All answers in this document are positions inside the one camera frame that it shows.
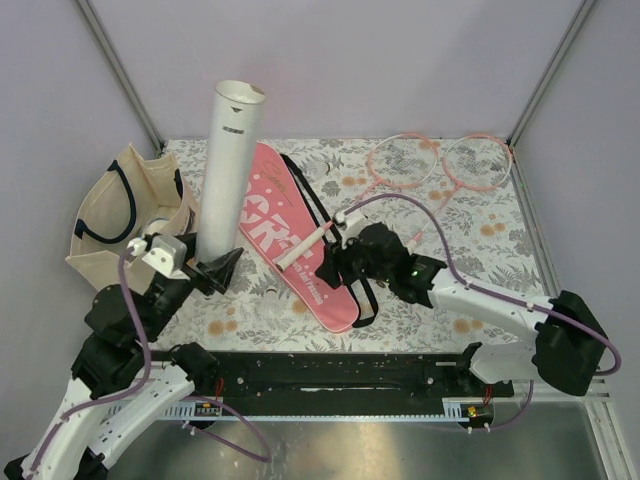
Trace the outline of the white shuttlecock tube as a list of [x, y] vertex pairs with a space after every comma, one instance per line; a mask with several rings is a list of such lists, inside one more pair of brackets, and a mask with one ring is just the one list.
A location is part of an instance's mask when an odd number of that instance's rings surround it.
[[234, 248], [265, 100], [261, 89], [243, 81], [215, 86], [196, 242], [201, 262]]

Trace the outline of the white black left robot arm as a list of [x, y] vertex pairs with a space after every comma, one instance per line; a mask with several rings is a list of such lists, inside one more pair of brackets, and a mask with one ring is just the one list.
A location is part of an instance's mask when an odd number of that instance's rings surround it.
[[85, 317], [91, 335], [74, 363], [61, 404], [31, 453], [4, 468], [9, 479], [104, 479], [122, 454], [174, 403], [205, 395], [218, 361], [199, 344], [176, 347], [151, 376], [150, 343], [195, 290], [225, 293], [243, 251], [189, 265], [194, 234], [132, 239], [118, 281], [98, 292]]

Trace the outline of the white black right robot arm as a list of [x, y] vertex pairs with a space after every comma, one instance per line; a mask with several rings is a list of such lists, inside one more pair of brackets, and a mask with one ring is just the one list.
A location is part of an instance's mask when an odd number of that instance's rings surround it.
[[315, 274], [333, 289], [361, 279], [381, 281], [406, 303], [466, 315], [516, 336], [515, 343], [465, 350], [455, 383], [469, 396], [503, 380], [541, 379], [581, 397], [605, 351], [607, 336], [579, 295], [562, 291], [555, 298], [529, 299], [463, 277], [441, 260], [410, 252], [382, 223], [326, 245]]

